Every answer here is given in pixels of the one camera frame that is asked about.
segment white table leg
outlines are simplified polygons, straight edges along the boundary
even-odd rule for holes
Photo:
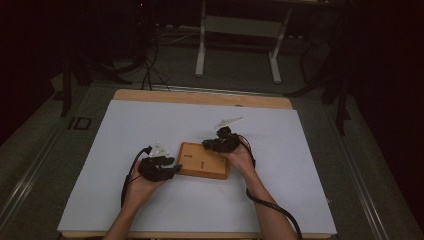
[[[197,55],[196,72],[197,77],[203,76],[203,66],[205,65],[205,18],[206,18],[206,0],[202,0],[202,17],[200,19],[200,46]]]
[[[278,63],[277,63],[277,55],[278,55],[278,52],[280,51],[280,46],[281,46],[281,43],[284,39],[284,34],[286,32],[286,29],[287,29],[287,24],[289,22],[291,12],[292,12],[292,9],[289,8],[287,10],[284,22],[281,24],[281,28],[280,28],[280,31],[278,33],[275,48],[272,52],[269,52],[269,62],[271,64],[272,78],[273,78],[275,84],[281,83],[280,70],[278,69]]]

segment hand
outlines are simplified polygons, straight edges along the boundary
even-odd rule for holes
[[[165,183],[165,181],[151,182],[141,176],[137,171],[140,163],[140,161],[137,161],[134,166],[130,179],[130,181],[133,181],[128,184],[123,205],[123,208],[128,208],[135,212],[150,199],[156,189]]]
[[[240,137],[240,141],[245,143],[246,146],[249,144],[243,137]],[[249,150],[246,149],[243,144],[240,144],[233,152],[231,153],[221,153],[216,152],[218,155],[225,157],[230,161],[230,164],[235,167],[243,177],[246,177],[250,173],[255,172],[255,167],[253,166],[253,159],[250,156]]]

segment wire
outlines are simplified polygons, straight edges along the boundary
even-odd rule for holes
[[[178,35],[181,35],[182,33],[175,33],[178,30],[179,30],[179,28],[173,28],[171,31],[168,31],[168,32],[165,32],[165,33],[158,35],[157,38],[161,38],[163,36],[175,36],[175,35],[178,36]]]
[[[189,33],[189,34],[187,34],[187,35],[185,35],[185,36],[182,36],[182,37],[180,37],[180,38],[177,38],[177,39],[175,39],[175,40],[172,40],[172,41],[169,41],[169,42],[164,42],[164,43],[159,43],[159,44],[161,44],[161,45],[168,45],[168,44],[172,44],[172,43],[178,42],[178,41],[180,41],[180,40],[183,40],[184,38],[187,38],[187,37],[193,36],[194,34],[198,34],[198,32],[197,32],[197,31],[196,31],[196,32],[192,32],[192,33]]]
[[[128,181],[127,185],[130,184],[130,183],[132,183],[134,180],[136,180],[137,178],[140,178],[140,177],[141,177],[141,174],[138,175],[137,177],[131,179],[130,181]]]
[[[146,79],[148,79],[148,82],[149,82],[149,88],[150,88],[150,90],[152,90],[152,83],[151,83],[151,81],[150,81],[150,70],[152,69],[152,67],[153,67],[153,65],[155,64],[155,62],[156,62],[156,59],[157,59],[157,57],[158,57],[158,52],[157,52],[157,50],[154,48],[154,47],[152,47],[152,46],[150,46],[153,50],[154,50],[154,52],[155,52],[155,57],[153,58],[153,61],[151,62],[151,64],[150,64],[150,66],[149,66],[149,64],[148,64],[148,59],[146,58],[146,66],[147,66],[147,72],[144,74],[144,77],[143,77],[143,81],[141,82],[141,90],[144,90],[144,84],[145,84],[145,82],[146,82]]]
[[[59,233],[59,235],[57,236],[56,240],[61,240],[62,237],[63,237],[63,234],[62,233]]]
[[[131,179],[131,180],[130,180],[130,177],[131,177],[132,172],[133,172],[133,170],[134,170],[135,164],[136,164],[136,162],[138,161],[138,158],[139,158],[139,157],[140,157],[140,155],[141,155],[141,154],[143,154],[143,153],[147,153],[147,154],[149,154],[151,150],[152,150],[152,149],[151,149],[151,147],[150,147],[150,146],[149,146],[149,147],[147,147],[147,148],[143,148],[143,149],[142,149],[142,150],[141,150],[141,151],[137,154],[137,156],[134,158],[134,161],[133,161],[133,163],[131,164],[130,171],[128,172],[127,176],[125,177],[124,186],[122,187],[122,191],[121,191],[121,207],[123,206],[124,201],[125,201],[125,195],[126,195],[126,193],[127,193],[128,184],[130,184],[132,181],[136,180],[137,178],[139,178],[139,177],[142,175],[142,173],[140,173],[140,175],[139,175],[138,177],[136,177],[136,178],[134,178],[134,179]]]
[[[249,154],[250,154],[250,157],[252,158],[252,162],[253,162],[253,167],[255,167],[255,165],[256,165],[256,160],[253,158],[253,154],[252,154],[252,149],[250,148],[250,144],[249,144],[249,141],[247,141],[247,139],[245,138],[245,137],[243,137],[243,136],[241,136],[241,135],[238,135],[239,137],[241,137],[244,141],[240,141],[240,143],[247,149],[247,151],[249,152]],[[274,203],[270,203],[270,202],[267,202],[267,201],[264,201],[264,200],[262,200],[262,199],[259,199],[259,198],[256,198],[256,197],[254,197],[254,196],[252,196],[252,194],[250,194],[250,192],[249,192],[249,189],[247,189],[246,188],[246,195],[247,195],[247,197],[250,199],[250,200],[252,200],[252,201],[254,201],[254,202],[256,202],[256,203],[259,203],[259,204],[262,204],[262,205],[264,205],[264,206],[266,206],[266,207],[269,207],[269,208],[272,208],[272,209],[274,209],[275,211],[278,211],[278,212],[280,212],[280,213],[282,213],[282,214],[284,214],[288,219],[290,219],[290,221],[293,223],[293,226],[294,226],[294,228],[296,229],[296,232],[297,232],[297,238],[299,239],[299,240],[303,240],[303,236],[302,236],[302,232],[300,231],[300,227],[299,227],[299,224],[297,223],[297,221],[296,221],[296,219],[293,217],[293,215],[291,215],[287,210],[285,210],[284,208],[282,208],[282,207],[280,207],[280,206],[278,206],[277,204],[274,204]]]
[[[168,84],[167,84],[167,82],[168,82],[168,80],[169,80],[169,76],[168,75],[166,75],[166,74],[164,74],[164,73],[160,73],[157,69],[156,69],[156,67],[154,66],[154,65],[152,65],[152,68],[151,69],[153,69],[153,71],[156,73],[156,76],[160,79],[160,82],[159,82],[159,84],[163,84],[163,85],[165,85],[166,86],[166,88],[168,89],[168,91],[171,91],[171,89],[169,89],[169,87],[168,87]]]
[[[132,75],[134,75],[134,74],[136,74],[136,73],[140,72],[140,70],[141,70],[141,69],[143,69],[143,67],[142,67],[142,66],[138,67],[135,71],[130,72],[130,73],[128,73],[128,74],[126,74],[126,75],[122,76],[122,78],[126,78],[126,77],[129,77],[129,76],[132,76]]]

